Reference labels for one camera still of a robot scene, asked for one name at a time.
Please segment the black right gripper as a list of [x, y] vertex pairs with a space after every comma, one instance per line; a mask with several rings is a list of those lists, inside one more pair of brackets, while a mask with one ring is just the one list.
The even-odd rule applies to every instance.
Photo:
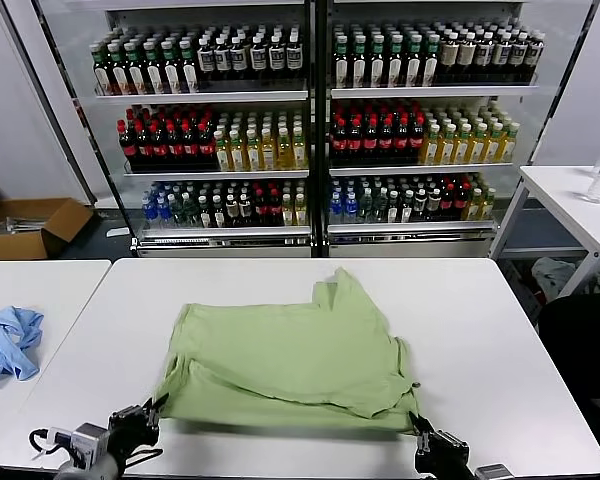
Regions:
[[409, 419], [417, 438], [415, 470], [432, 476], [470, 476], [469, 446], [454, 435], [435, 431], [430, 421], [413, 411]]

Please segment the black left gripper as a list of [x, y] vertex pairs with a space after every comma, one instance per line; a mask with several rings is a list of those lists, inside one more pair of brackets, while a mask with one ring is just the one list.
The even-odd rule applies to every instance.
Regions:
[[115, 458], [129, 458], [140, 446], [155, 446], [159, 438], [159, 419], [169, 394], [114, 412], [109, 417], [107, 450]]

